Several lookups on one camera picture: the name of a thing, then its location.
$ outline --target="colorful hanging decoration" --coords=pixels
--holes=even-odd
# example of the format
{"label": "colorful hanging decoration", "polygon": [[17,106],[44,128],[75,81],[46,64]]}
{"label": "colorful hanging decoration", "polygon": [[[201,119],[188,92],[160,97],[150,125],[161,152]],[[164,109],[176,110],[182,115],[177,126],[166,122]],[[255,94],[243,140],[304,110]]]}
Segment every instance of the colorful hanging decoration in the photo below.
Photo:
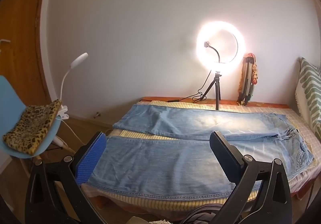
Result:
{"label": "colorful hanging decoration", "polygon": [[248,53],[243,58],[241,81],[239,84],[238,105],[247,105],[253,96],[254,85],[257,84],[257,65],[253,53]]}

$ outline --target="floor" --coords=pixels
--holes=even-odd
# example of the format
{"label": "floor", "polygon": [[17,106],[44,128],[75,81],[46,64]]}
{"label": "floor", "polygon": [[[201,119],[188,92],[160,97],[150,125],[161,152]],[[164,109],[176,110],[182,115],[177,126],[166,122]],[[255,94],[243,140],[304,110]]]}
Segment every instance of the floor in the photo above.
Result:
{"label": "floor", "polygon": [[[108,132],[109,128],[103,125],[96,125],[87,121],[81,121],[77,119],[70,118],[66,121],[73,131],[78,135],[78,137],[84,143],[87,143],[91,137],[97,132]],[[73,150],[77,151],[81,146],[80,141],[71,133],[69,128],[66,125],[61,125],[59,132],[57,134],[62,138]],[[47,151],[45,156],[42,156],[44,161],[59,161],[64,156],[68,155],[68,152],[60,149]],[[18,159],[13,158],[11,163],[5,168],[3,173],[0,175],[0,193],[10,194],[9,204],[14,206],[14,214],[20,220],[21,223],[24,223],[24,204],[25,204],[25,193],[28,185],[28,177],[25,174],[21,163]],[[318,189],[321,187],[321,179],[317,179],[312,199],[317,193]],[[61,190],[59,194],[62,198],[62,201],[65,205],[65,208],[69,215],[75,219],[78,219],[75,214],[71,204],[69,203],[66,194]],[[304,198],[299,201],[296,198],[293,198],[293,223],[301,216],[304,212],[306,203],[308,201],[309,192],[304,196]],[[108,224],[124,224],[126,223],[134,214],[126,212],[118,207],[113,202],[107,203],[103,209],[97,209],[99,214],[106,220]],[[141,217],[147,221],[159,220],[156,216],[153,215],[139,215],[135,214],[137,217]]]}

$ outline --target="blue chair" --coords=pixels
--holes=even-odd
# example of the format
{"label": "blue chair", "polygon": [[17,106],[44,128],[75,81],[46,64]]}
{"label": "blue chair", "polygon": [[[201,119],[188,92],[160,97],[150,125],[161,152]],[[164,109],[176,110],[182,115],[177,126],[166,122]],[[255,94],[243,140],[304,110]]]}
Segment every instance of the blue chair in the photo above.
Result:
{"label": "blue chair", "polygon": [[3,142],[2,136],[9,132],[16,125],[25,108],[26,106],[17,96],[7,79],[0,75],[0,149],[11,156],[21,159],[35,157],[43,153],[48,148],[50,143],[55,139],[61,122],[61,120],[55,120],[52,123],[47,135],[36,149],[34,155],[16,151],[8,147],[6,143]]}

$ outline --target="leopard print cushion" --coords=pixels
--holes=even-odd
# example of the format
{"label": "leopard print cushion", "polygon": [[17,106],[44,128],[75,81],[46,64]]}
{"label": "leopard print cushion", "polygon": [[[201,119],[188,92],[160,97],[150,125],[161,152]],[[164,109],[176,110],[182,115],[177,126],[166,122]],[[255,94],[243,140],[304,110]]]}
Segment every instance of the leopard print cushion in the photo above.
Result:
{"label": "leopard print cushion", "polygon": [[61,100],[43,106],[27,106],[15,127],[2,138],[12,149],[33,155],[57,116]]}

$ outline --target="door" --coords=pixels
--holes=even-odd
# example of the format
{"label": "door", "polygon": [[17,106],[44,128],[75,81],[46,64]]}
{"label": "door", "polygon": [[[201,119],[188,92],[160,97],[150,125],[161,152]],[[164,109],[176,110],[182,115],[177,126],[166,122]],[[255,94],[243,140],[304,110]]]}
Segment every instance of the door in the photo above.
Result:
{"label": "door", "polygon": [[48,103],[36,36],[39,0],[0,1],[0,75],[4,75],[26,105]]}

